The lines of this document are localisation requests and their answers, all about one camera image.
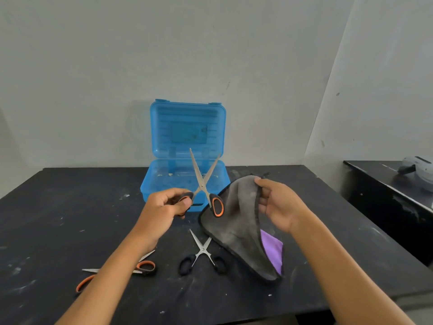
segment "scissors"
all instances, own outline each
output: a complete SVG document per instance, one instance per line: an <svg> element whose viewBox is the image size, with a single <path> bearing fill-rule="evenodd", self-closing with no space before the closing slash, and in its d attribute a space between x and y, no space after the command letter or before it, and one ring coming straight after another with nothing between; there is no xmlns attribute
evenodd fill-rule
<svg viewBox="0 0 433 325"><path fill-rule="evenodd" d="M212 257L211 254L207 251L207 247L209 246L209 243L212 240L212 238L209 237L207 239L206 243L204 243L204 245L202 245L200 243L200 241L198 240L198 238L194 235L194 233L192 232L191 229L190 229L190 232L191 232L192 237L195 240L195 243L200 248L200 251L198 251L197 254L188 255L187 257L185 257L181 261L181 263L179 264L179 270L178 270L179 275L181 275L181 276L188 275L192 271L192 267L195 264L195 262L197 261L197 258L201 254L205 254L208 256L208 258L210 259L210 262L214 266L214 269L217 273L225 274L227 272L227 267L226 267L226 262L224 261L224 259L222 257L219 257L219 256Z"/></svg>
<svg viewBox="0 0 433 325"><path fill-rule="evenodd" d="M218 155L217 159L212 164L212 166L209 168L209 171L206 173L204 178L201 176L200 170L198 169L198 165L197 165L197 162L195 161L194 155L192 154L191 148L190 148L190 154L191 154L192 164L194 165L195 176L197 177L197 181L198 181L198 188L196 189L196 191L194 193L189 191L187 193L182 194L179 197L178 202L182 201L186 197L189 197L191 200L193 200L199 191L204 191L204 193L206 194L207 200L209 202L209 207L210 207L210 210L212 211L212 214L217 218L221 217L224 214L224 203L223 203L222 199L217 194L210 194L208 192L208 190L206 189L206 184L207 184L210 176L212 175L212 172L214 172L215 166L218 163L218 160L219 160L219 157L221 156L221 154Z"/></svg>
<svg viewBox="0 0 433 325"><path fill-rule="evenodd" d="M153 251L150 251L149 253L147 253L145 256L143 256L140 260L138 260L138 264L136 265L136 269L133 271L134 274L140 274L142 276L146 276L146 275L150 275L151 273L154 273L156 270L156 265L153 261L150 260L144 260L145 258L147 258L149 255L151 255ZM149 265L150 267L148 269L146 268L142 268L142 266L144 265ZM98 273L100 269L81 269L83 271L87 271L89 273ZM78 284L77 288L75 289L76 293L81 293L82 287L84 284L88 283L89 281L91 281L96 275L91 275L87 278L84 278L83 281Z"/></svg>

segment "black tabletop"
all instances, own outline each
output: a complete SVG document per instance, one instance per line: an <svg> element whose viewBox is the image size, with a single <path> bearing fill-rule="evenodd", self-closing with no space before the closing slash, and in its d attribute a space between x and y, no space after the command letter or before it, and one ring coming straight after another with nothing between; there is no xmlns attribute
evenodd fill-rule
<svg viewBox="0 0 433 325"><path fill-rule="evenodd" d="M415 173L398 174L397 170L401 166L401 161L344 161L344 164L365 173L409 202L433 213L433 193L417 184Z"/></svg>
<svg viewBox="0 0 433 325"><path fill-rule="evenodd" d="M269 172L290 185L391 297L433 290L433 273L302 165L228 167L231 179ZM76 285L99 268L144 206L146 168L44 169L0 200L0 323L52 324L74 301ZM261 226L284 243L284 279L262 283L215 242L226 276L200 257L190 275L177 267L204 242L197 214L176 218L149 257L154 277L132 276L114 324L221 324L327 308L295 241L267 218Z"/></svg>

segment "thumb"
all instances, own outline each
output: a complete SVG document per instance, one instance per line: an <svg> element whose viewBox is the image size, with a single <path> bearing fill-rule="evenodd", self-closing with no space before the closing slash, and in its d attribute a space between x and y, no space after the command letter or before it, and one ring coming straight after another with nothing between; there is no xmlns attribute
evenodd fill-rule
<svg viewBox="0 0 433 325"><path fill-rule="evenodd" d="M173 215L176 214L181 215L187 211L187 209L191 206L191 204L192 204L192 200L189 197L187 197L184 198L182 201L177 202L175 205L171 205L170 208L173 212Z"/></svg>
<svg viewBox="0 0 433 325"><path fill-rule="evenodd" d="M259 177L256 177L254 179L254 182L259 185L260 187L264 187L264 188L268 188L269 190L272 190L273 188L275 188L277 185L279 185L279 182L276 181L272 181L269 179L261 179Z"/></svg>

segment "hand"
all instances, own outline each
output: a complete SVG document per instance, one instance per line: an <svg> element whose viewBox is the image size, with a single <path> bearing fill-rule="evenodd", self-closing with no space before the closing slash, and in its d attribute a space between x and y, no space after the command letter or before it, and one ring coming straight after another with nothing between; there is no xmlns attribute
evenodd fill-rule
<svg viewBox="0 0 433 325"><path fill-rule="evenodd" d="M259 177L254 181L263 187L258 210L266 214L282 231L289 233L293 223L310 212L300 197L286 185Z"/></svg>
<svg viewBox="0 0 433 325"><path fill-rule="evenodd" d="M173 199L186 192L189 190L171 188L150 194L130 233L140 241L144 250L153 249L159 238L170 228L173 217L177 214L184 214L191 206L192 200L189 197L174 205L170 204Z"/></svg>

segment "white device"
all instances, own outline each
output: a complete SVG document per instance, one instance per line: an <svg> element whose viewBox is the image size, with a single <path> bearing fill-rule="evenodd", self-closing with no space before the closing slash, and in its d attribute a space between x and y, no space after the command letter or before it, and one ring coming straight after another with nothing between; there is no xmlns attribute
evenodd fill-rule
<svg viewBox="0 0 433 325"><path fill-rule="evenodd" d="M421 187L433 191L433 164L419 156L408 156L403 159L403 165L398 168L399 174L415 172L415 180Z"/></svg>

